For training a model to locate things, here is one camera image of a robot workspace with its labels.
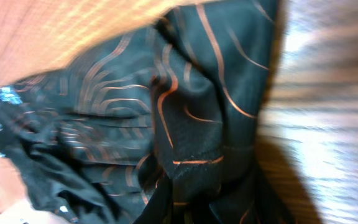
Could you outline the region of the black printed cycling jersey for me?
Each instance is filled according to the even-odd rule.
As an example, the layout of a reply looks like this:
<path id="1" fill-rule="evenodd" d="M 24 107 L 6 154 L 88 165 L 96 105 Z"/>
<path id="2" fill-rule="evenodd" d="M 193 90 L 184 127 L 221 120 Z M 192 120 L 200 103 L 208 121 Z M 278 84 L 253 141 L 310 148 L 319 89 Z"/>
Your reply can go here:
<path id="1" fill-rule="evenodd" d="M 277 1 L 180 6 L 0 88 L 0 154 L 70 223 L 294 223 L 255 156 Z"/>

